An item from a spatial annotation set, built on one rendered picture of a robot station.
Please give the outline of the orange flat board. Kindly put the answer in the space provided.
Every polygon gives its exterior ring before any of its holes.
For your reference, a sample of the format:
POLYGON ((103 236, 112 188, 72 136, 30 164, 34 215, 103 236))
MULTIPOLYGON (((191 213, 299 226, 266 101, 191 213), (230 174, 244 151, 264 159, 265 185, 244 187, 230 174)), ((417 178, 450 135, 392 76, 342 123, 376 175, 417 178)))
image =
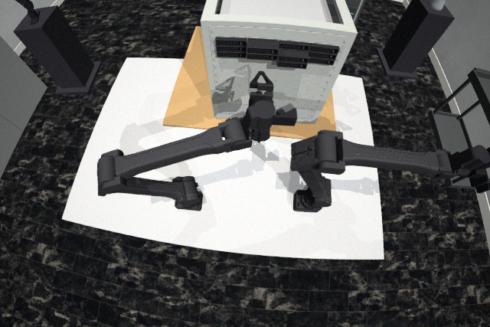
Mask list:
MULTIPOLYGON (((196 26, 188 46, 163 126, 209 129, 227 119, 214 118, 211 90, 208 81, 201 26, 196 26)), ((270 136, 307 139, 321 130, 336 131, 332 91, 316 123, 296 123, 295 126, 270 127, 270 136)))

